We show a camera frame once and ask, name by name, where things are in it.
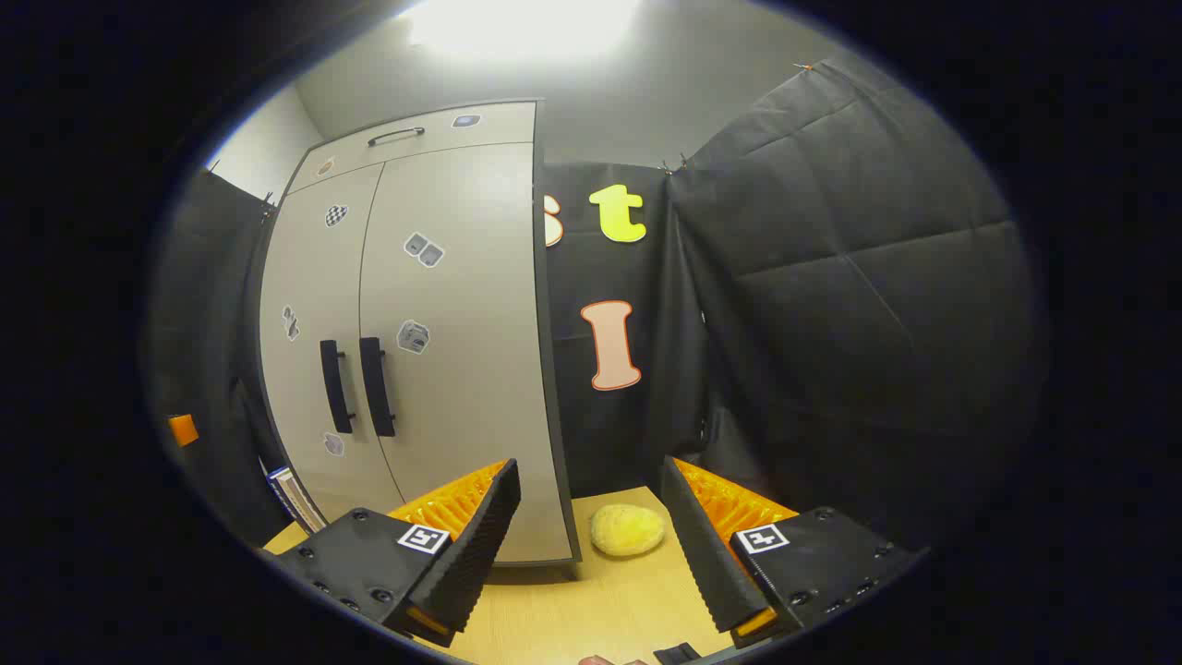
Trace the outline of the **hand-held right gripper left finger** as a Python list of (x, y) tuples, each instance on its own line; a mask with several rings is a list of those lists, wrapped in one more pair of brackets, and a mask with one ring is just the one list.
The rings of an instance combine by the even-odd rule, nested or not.
[(517, 459), (500, 459), (388, 514), (353, 508), (277, 563), (371, 622), (448, 647), (476, 608), (520, 500)]

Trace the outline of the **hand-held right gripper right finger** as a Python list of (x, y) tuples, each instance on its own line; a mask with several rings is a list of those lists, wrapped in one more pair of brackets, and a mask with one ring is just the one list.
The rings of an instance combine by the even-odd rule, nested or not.
[(706, 609), (738, 648), (834, 622), (927, 556), (829, 506), (798, 513), (674, 457), (661, 501)]

